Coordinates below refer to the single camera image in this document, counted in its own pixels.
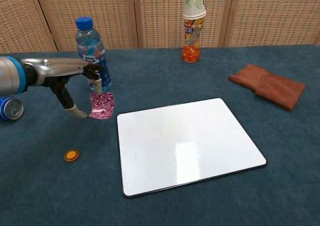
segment bottle cap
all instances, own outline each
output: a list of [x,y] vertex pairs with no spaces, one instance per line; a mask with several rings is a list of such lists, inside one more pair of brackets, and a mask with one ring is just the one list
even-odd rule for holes
[[90,29],[94,26],[91,17],[79,17],[75,20],[75,24],[80,30]]
[[75,161],[79,157],[79,151],[76,149],[71,149],[65,153],[64,159],[67,162]]

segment blue bottle cap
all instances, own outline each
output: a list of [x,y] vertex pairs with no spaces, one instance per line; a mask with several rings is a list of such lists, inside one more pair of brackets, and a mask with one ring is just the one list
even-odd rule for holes
[[91,17],[79,17],[75,20],[75,24],[80,30],[90,29],[94,26]]

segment juice bottle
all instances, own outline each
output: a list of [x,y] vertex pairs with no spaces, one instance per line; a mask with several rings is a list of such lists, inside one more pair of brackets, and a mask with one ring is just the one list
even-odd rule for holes
[[184,20],[184,45],[182,59],[186,62],[196,62],[200,57],[200,34],[205,18]]

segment folded towel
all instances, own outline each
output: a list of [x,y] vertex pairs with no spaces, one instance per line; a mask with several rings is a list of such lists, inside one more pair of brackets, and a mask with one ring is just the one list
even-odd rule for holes
[[229,80],[251,89],[288,111],[293,109],[306,87],[302,82],[278,76],[253,64],[248,64],[235,75],[230,75]]

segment can lid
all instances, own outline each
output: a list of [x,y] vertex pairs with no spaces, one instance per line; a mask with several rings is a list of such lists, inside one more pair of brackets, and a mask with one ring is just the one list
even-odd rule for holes
[[80,30],[90,29],[94,26],[91,17],[79,17],[75,20],[75,24]]
[[24,113],[22,102],[16,98],[10,99],[4,106],[4,115],[9,120],[17,120]]

